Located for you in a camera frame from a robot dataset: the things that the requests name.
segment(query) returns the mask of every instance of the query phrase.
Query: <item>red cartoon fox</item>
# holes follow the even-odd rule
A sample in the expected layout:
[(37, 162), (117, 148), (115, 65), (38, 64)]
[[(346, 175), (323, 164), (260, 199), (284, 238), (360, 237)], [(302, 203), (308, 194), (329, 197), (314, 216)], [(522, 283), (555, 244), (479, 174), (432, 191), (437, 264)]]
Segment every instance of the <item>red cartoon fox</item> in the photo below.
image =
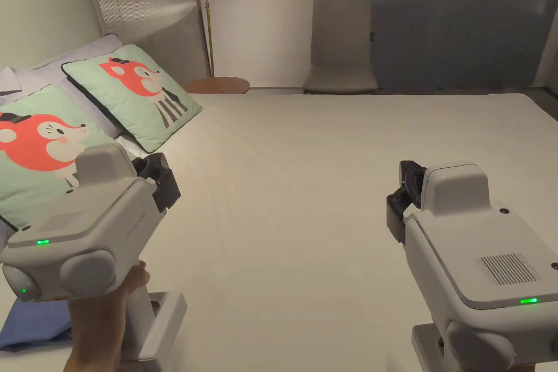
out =
[(175, 94), (170, 93), (161, 83), (161, 73), (151, 71), (146, 65), (111, 57), (108, 63), (99, 64), (104, 71), (119, 79), (124, 86), (138, 96), (147, 97), (155, 103), (167, 129), (168, 118), (175, 122), (188, 111)]
[(88, 134), (86, 124), (70, 126), (52, 115), (0, 113), (0, 152), (29, 170), (54, 172), (70, 187), (79, 185), (75, 159), (86, 149), (80, 141)]

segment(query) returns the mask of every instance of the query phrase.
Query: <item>blue fabric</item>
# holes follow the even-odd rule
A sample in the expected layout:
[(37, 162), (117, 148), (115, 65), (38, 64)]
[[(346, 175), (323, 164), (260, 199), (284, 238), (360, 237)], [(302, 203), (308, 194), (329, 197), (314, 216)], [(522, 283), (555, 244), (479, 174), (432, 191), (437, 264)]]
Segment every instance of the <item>blue fabric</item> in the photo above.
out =
[(0, 331), (0, 350), (19, 352), (71, 340), (68, 303), (28, 303), (16, 300)]

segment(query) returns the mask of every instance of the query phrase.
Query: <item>chair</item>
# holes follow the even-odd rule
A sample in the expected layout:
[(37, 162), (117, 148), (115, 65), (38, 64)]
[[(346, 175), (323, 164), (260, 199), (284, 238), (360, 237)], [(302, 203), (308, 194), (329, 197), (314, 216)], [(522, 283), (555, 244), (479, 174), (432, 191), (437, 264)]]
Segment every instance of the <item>chair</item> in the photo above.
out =
[(313, 0), (308, 93), (365, 93), (378, 84), (370, 60), (370, 0)]

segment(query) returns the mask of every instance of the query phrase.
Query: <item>hand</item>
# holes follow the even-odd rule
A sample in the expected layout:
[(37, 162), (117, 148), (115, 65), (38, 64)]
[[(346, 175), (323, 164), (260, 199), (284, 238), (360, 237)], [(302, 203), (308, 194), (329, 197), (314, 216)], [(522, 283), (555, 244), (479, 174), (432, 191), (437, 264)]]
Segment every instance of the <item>hand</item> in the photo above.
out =
[(139, 262), (114, 292), (68, 301), (72, 353), (64, 372), (112, 372), (120, 365), (126, 325), (126, 297), (149, 282), (146, 263)]
[[(462, 366), (461, 367), (463, 372), (474, 372), (473, 370)], [(510, 372), (535, 372), (535, 365), (517, 365), (510, 369)]]

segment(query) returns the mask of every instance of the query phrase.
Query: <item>mattress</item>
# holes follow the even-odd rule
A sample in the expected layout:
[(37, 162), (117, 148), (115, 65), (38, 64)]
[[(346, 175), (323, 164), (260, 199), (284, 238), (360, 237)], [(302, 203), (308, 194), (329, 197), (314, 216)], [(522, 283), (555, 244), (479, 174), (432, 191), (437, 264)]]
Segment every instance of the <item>mattress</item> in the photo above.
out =
[[(400, 160), (479, 164), (558, 251), (558, 124), (524, 95), (195, 99), (160, 149), (182, 198), (142, 254), (149, 290), (189, 304), (169, 371), (419, 370), (411, 328), (430, 316), (386, 227)], [(13, 301), (0, 280), (0, 321)], [(58, 372), (68, 354), (0, 370)]]

